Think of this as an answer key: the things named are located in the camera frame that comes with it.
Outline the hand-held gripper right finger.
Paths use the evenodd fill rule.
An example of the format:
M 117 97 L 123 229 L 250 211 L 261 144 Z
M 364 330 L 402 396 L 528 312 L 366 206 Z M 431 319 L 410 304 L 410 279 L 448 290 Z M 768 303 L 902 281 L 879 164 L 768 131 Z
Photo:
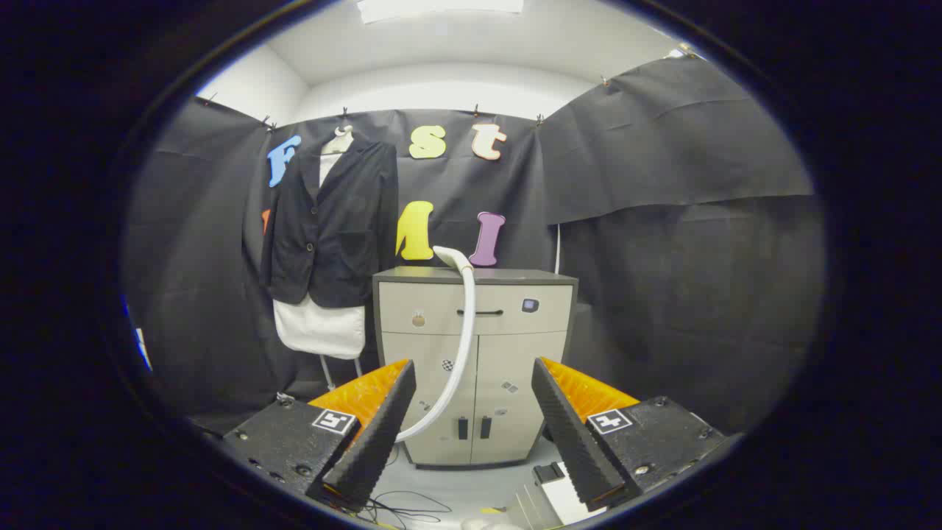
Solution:
M 660 490 L 726 452 L 726 435 L 666 396 L 639 400 L 549 358 L 531 388 L 576 496 L 611 509 Z

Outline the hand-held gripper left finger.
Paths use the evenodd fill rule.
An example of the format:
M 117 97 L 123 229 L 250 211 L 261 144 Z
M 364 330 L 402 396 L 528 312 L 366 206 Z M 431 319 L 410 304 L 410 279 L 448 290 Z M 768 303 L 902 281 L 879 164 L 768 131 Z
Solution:
M 413 399 L 409 359 L 315 400 L 279 397 L 222 437 L 222 449 L 274 487 L 332 509 L 361 511 Z

